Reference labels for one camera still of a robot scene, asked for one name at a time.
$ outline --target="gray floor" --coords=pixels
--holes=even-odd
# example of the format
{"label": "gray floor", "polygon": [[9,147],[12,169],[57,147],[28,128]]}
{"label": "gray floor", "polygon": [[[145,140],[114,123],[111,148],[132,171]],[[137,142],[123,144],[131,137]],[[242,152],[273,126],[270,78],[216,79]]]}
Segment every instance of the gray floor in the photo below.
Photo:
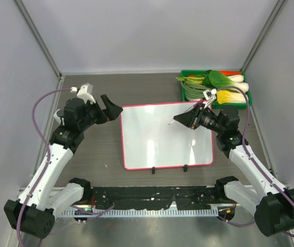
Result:
{"label": "gray floor", "polygon": [[[179,74],[66,76],[63,87],[80,86],[88,82],[94,86],[93,95],[96,99],[101,101],[99,96],[107,94],[110,100],[120,106],[175,102],[181,101],[181,90],[176,76]],[[72,96],[62,93],[58,108],[63,108]],[[246,113],[245,110],[239,113],[242,131]],[[265,164],[252,118],[247,140],[254,153]],[[62,171],[56,186],[65,186],[73,177],[87,179],[93,186],[214,185],[217,179],[229,175],[249,184],[241,171],[217,147],[214,149],[215,161],[211,166],[192,167],[188,172],[183,172],[182,168],[158,169],[155,175],[150,170],[127,171],[123,166],[120,122],[117,119],[104,125],[91,126],[85,132],[85,140]]]}
{"label": "gray floor", "polygon": [[[248,223],[252,216],[237,208],[235,222]],[[53,231],[72,222],[56,223]],[[37,246],[25,235],[27,246]],[[293,247],[286,234],[265,237],[256,225],[239,228],[214,217],[118,218],[71,225],[49,235],[41,247]]]}

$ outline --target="wall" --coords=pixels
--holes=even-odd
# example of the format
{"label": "wall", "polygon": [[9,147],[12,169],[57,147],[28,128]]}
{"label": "wall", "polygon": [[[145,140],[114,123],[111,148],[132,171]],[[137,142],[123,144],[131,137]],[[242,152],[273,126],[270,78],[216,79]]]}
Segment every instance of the wall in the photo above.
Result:
{"label": "wall", "polygon": [[274,169],[294,187],[294,1],[285,5],[246,74]]}
{"label": "wall", "polygon": [[59,70],[241,68],[276,0],[24,0]]}
{"label": "wall", "polygon": [[[10,231],[3,207],[27,185],[41,143],[31,123],[32,106],[56,83],[14,3],[0,0],[0,246],[7,245]],[[42,126],[50,103],[37,112]]]}

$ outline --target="green tray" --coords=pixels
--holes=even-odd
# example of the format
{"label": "green tray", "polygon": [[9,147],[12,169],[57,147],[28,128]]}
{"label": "green tray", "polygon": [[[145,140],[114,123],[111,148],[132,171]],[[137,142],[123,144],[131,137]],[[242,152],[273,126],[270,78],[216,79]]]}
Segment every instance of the green tray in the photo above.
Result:
{"label": "green tray", "polygon": [[[244,76],[244,81],[246,82],[246,77],[243,71],[241,70],[237,70],[239,72],[242,73],[242,75]],[[198,75],[198,74],[202,74],[205,73],[206,70],[182,70],[181,71],[181,77],[186,77],[186,76],[190,76],[190,75]],[[246,95],[249,98],[249,105],[252,105],[252,97],[250,94],[250,91],[247,91]],[[184,89],[181,88],[181,97],[182,97],[182,101],[188,101],[184,95]],[[219,109],[221,108],[223,105],[234,105],[236,106],[238,109],[246,109],[246,104],[245,103],[225,103],[225,104],[219,104],[218,102],[213,102],[212,103],[212,108],[213,109]]]}

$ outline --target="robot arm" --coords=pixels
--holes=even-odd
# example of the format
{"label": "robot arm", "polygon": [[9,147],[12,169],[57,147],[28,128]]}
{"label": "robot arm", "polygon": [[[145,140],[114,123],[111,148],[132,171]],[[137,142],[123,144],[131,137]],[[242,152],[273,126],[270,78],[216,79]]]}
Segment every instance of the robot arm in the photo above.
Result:
{"label": "robot arm", "polygon": [[235,177],[223,178],[217,181],[217,186],[223,190],[228,199],[239,203],[251,213],[260,231],[265,236],[294,229],[294,209],[279,191],[276,185],[294,202],[294,189],[287,189],[279,182],[255,156],[252,148],[238,131],[238,109],[225,105],[219,115],[209,108],[215,99],[216,90],[204,91],[206,104],[199,103],[191,111],[174,116],[174,120],[188,128],[196,129],[203,126],[218,133],[216,142],[218,148],[243,172],[250,181],[255,192],[246,188]]}
{"label": "robot arm", "polygon": [[[48,166],[46,166],[46,155],[18,199],[8,200],[5,204],[4,211],[12,228],[16,229],[19,212],[27,196],[30,198],[24,209],[21,231],[42,239],[50,233],[59,214],[75,202],[85,202],[91,197],[91,184],[77,178],[71,179],[67,186],[53,197],[50,197],[50,193],[64,166],[83,141],[84,131],[93,124],[104,124],[115,120],[123,110],[113,104],[106,95],[101,96],[106,106],[106,109],[102,110],[92,96],[92,88],[90,84],[85,84],[80,89],[72,88],[72,92],[77,93],[77,97],[68,100],[64,109],[54,114],[55,120],[60,125],[52,133],[49,141],[51,157]],[[45,173],[30,195],[31,187],[45,167],[47,167]]]}

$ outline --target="red border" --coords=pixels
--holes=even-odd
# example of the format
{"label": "red border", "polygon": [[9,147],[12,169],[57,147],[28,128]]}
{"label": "red border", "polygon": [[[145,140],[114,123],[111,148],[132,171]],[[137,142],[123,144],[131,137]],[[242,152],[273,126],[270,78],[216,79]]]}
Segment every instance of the red border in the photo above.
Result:
{"label": "red border", "polygon": [[[191,102],[197,102],[197,101],[179,101],[179,102],[168,102],[168,103],[154,103],[154,104],[132,104],[132,105],[125,105],[122,108],[127,107],[142,107],[147,105],[160,105],[160,104],[177,104],[177,103],[191,103]],[[122,115],[120,115],[120,131],[122,134],[122,148],[123,148],[123,162],[124,162],[124,168],[128,171],[136,171],[136,170],[150,170],[152,168],[146,167],[146,168],[133,168],[129,169],[126,167],[125,163],[125,148],[124,148],[124,136],[123,136],[123,121],[122,121]],[[214,163],[214,140],[213,140],[213,131],[211,131],[211,138],[212,138],[212,161],[208,164],[194,164],[194,165],[188,165],[191,166],[210,166]],[[155,167],[155,169],[164,169],[164,168],[178,168],[178,167],[184,167],[183,166],[161,166],[161,167]]]}

